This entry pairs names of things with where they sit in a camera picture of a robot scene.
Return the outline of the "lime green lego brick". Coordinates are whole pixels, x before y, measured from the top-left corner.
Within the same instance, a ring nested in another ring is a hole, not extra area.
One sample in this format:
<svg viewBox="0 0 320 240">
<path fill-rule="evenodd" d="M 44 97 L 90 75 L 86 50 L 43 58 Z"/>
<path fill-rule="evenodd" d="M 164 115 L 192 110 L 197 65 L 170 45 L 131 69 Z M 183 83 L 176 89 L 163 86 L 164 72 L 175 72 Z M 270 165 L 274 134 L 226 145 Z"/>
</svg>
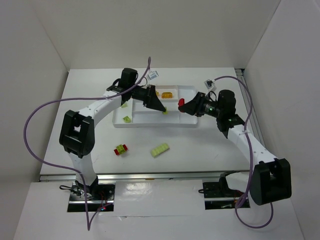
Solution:
<svg viewBox="0 0 320 240">
<path fill-rule="evenodd" d="M 163 115 L 167 115 L 169 113 L 167 107 L 165 107 L 165 111 L 162 113 Z"/>
</svg>

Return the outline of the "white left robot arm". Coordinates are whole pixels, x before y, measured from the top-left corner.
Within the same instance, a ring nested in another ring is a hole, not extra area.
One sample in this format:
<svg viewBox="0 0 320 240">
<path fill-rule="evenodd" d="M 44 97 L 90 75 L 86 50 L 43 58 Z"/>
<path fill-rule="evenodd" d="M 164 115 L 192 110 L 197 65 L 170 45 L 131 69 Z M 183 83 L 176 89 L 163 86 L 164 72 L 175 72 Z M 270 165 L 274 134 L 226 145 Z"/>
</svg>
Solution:
<svg viewBox="0 0 320 240">
<path fill-rule="evenodd" d="M 124 68 L 120 78 L 108 87 L 101 100 L 79 110 L 68 110 L 63 118 L 59 143 L 68 153 L 77 170 L 75 184 L 78 189 L 92 195 L 98 189 L 91 151 L 95 145 L 95 127 L 109 113 L 130 99 L 139 100 L 148 109 L 165 112 L 154 85 L 146 88 L 136 85 L 138 72 Z"/>
</svg>

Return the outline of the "red yellow green lego stack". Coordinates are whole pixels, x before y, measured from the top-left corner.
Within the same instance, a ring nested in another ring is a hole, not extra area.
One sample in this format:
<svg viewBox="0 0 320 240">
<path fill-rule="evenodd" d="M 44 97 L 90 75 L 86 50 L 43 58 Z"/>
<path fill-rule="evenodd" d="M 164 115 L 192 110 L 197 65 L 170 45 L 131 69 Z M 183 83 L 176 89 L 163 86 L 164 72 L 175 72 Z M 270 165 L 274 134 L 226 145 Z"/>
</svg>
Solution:
<svg viewBox="0 0 320 240">
<path fill-rule="evenodd" d="M 180 98 L 178 101 L 178 106 L 181 107 L 185 104 L 185 99 L 184 98 Z"/>
</svg>

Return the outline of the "small light green lego brick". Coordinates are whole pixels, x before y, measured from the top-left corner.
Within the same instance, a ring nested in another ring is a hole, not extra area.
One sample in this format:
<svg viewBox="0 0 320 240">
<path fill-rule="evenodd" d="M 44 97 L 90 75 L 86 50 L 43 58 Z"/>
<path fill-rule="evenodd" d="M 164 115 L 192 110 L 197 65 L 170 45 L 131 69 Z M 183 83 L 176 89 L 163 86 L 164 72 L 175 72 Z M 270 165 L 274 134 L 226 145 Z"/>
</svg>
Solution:
<svg viewBox="0 0 320 240">
<path fill-rule="evenodd" d="M 128 123 L 131 123 L 132 120 L 131 120 L 131 118 L 130 118 L 129 116 L 125 116 L 125 117 L 123 118 L 123 122 L 126 123 L 126 124 L 128 124 Z"/>
</svg>

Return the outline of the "orange printed lego brick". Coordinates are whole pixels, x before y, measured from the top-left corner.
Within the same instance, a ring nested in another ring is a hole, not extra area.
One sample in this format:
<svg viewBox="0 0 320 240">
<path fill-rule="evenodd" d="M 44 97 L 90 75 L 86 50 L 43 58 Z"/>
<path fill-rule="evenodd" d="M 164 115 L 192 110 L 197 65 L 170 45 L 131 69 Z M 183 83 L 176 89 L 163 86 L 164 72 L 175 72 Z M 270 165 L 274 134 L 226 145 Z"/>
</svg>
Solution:
<svg viewBox="0 0 320 240">
<path fill-rule="evenodd" d="M 162 99 L 172 99 L 173 98 L 173 93 L 172 92 L 163 92 L 161 94 Z"/>
</svg>

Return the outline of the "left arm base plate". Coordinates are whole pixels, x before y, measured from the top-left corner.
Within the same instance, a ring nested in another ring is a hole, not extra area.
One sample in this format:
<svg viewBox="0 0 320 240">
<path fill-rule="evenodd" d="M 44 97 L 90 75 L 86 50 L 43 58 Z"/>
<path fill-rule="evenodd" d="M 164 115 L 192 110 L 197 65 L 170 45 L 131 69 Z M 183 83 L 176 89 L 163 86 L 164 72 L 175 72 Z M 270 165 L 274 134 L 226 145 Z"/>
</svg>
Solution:
<svg viewBox="0 0 320 240">
<path fill-rule="evenodd" d="M 85 194 L 83 190 L 77 188 L 73 183 L 71 186 L 61 185 L 60 189 L 70 191 L 68 200 L 68 213 L 83 213 L 85 212 Z M 113 212 L 114 211 L 114 199 L 115 199 L 114 183 L 111 184 L 99 184 L 97 190 L 89 194 L 87 197 L 88 211 L 95 212 L 98 208 L 103 207 L 101 212 Z"/>
</svg>

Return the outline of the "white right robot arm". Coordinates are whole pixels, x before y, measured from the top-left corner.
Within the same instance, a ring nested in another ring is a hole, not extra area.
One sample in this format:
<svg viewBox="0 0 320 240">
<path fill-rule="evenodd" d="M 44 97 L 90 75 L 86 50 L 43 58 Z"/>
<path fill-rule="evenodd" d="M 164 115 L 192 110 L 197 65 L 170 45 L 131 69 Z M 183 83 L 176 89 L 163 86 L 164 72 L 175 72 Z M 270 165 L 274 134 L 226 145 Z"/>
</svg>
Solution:
<svg viewBox="0 0 320 240">
<path fill-rule="evenodd" d="M 249 173 L 231 171 L 221 174 L 219 184 L 223 191 L 249 193 L 258 206 L 292 196 L 290 163 L 270 153 L 245 128 L 245 122 L 236 114 L 236 98 L 231 90 L 221 90 L 217 100 L 202 92 L 198 92 L 189 102 L 181 98 L 178 110 L 196 117 L 214 117 L 218 130 L 249 161 Z"/>
</svg>

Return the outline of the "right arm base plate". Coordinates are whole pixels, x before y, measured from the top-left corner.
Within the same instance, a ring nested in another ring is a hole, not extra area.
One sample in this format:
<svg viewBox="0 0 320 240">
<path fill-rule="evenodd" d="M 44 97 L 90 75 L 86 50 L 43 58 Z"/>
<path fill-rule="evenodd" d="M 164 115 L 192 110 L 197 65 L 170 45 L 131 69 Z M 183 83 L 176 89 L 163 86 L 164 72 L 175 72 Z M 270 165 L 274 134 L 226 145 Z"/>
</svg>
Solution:
<svg viewBox="0 0 320 240">
<path fill-rule="evenodd" d="M 218 182 L 203 182 L 202 189 L 198 190 L 204 197 L 206 210 L 234 209 L 243 194 L 238 190 L 222 190 Z"/>
</svg>

